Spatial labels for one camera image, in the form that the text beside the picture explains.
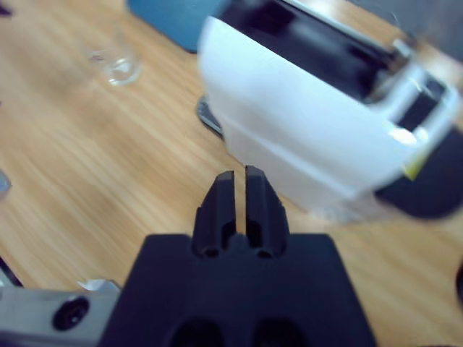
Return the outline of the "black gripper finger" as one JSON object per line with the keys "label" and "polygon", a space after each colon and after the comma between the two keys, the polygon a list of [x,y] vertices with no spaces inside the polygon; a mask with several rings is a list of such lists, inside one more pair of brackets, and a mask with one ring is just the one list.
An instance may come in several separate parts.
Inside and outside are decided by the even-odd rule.
{"label": "black gripper finger", "polygon": [[286,211],[265,173],[245,168],[246,237],[250,248],[263,259],[281,257],[287,247]]}
{"label": "black gripper finger", "polygon": [[234,172],[220,173],[196,211],[193,253],[214,258],[229,248],[235,235]]}

